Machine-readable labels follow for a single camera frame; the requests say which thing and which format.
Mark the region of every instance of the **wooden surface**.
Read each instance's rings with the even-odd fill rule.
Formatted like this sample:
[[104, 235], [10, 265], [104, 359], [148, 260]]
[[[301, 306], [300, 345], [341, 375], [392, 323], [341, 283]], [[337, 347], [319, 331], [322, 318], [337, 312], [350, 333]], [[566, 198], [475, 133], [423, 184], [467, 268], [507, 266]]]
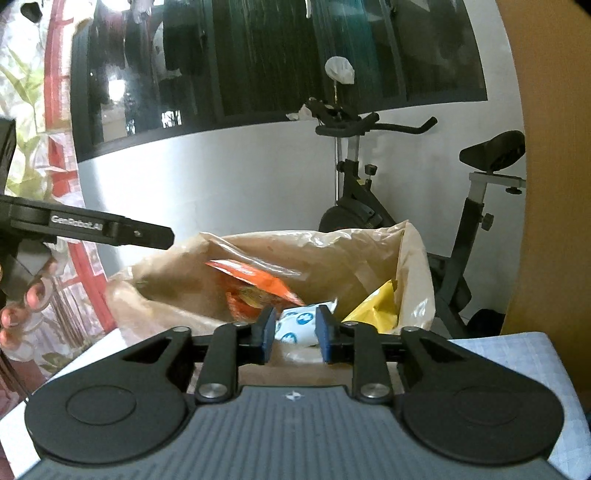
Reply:
[[591, 17], [572, 0], [497, 0], [527, 142], [521, 264], [503, 333], [547, 333], [591, 408]]

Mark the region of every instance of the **metal screw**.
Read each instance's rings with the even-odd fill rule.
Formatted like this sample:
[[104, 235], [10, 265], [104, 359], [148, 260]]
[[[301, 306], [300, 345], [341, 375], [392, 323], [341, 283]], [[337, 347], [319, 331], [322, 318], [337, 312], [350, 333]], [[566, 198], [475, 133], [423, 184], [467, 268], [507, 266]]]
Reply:
[[390, 387], [381, 383], [367, 383], [361, 387], [361, 394], [367, 398], [382, 398], [390, 393]]
[[221, 383], [205, 383], [199, 387], [199, 395], [205, 398], [220, 398], [227, 392], [226, 385]]

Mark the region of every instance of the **white wall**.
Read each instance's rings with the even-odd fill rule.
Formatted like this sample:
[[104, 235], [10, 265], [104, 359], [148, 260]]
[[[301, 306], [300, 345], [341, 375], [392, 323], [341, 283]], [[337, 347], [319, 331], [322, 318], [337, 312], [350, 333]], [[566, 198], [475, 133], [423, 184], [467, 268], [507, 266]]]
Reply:
[[[465, 0], [478, 43], [487, 102], [419, 106], [381, 112], [384, 122], [439, 123], [411, 136], [371, 133], [362, 162], [378, 165], [374, 191], [396, 220], [410, 219], [427, 249], [448, 255], [472, 169], [462, 148], [509, 129], [523, 130], [517, 77], [493, 0]], [[314, 134], [315, 122], [254, 125], [187, 135], [118, 151], [80, 165], [87, 207], [173, 228], [182, 241], [198, 231], [219, 235], [270, 229], [315, 229], [333, 201], [333, 141]], [[505, 170], [525, 177], [525, 160]], [[485, 211], [495, 215], [480, 231], [466, 272], [473, 301], [504, 311], [519, 263], [525, 195], [491, 186]], [[147, 250], [102, 248], [108, 273]]]

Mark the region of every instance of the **trash bin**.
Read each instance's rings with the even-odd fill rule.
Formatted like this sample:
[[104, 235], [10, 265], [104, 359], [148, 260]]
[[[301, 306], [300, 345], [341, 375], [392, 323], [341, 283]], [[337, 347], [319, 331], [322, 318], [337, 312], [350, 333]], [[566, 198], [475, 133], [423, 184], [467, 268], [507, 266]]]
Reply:
[[[178, 325], [191, 327], [194, 335], [207, 335], [231, 322], [219, 272], [205, 264], [220, 259], [280, 278], [306, 304], [336, 299], [335, 317], [340, 320], [388, 280], [397, 285], [398, 323], [391, 333], [405, 326], [429, 329], [435, 314], [427, 254], [409, 222], [331, 233], [258, 232], [223, 238], [200, 233], [109, 280], [106, 301], [127, 344]], [[245, 365], [240, 376], [241, 382], [257, 384], [348, 384], [347, 370], [323, 365], [317, 347], [276, 341], [268, 365]]]

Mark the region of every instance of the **orange snack wrapper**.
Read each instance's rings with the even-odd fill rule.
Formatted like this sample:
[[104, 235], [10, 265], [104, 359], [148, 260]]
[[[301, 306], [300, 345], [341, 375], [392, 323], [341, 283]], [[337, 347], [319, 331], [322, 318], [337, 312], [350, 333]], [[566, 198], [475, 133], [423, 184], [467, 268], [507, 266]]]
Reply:
[[255, 321], [266, 305], [273, 305], [279, 313], [305, 303], [279, 278], [236, 260], [205, 262], [228, 276], [224, 277], [226, 300], [235, 320]]

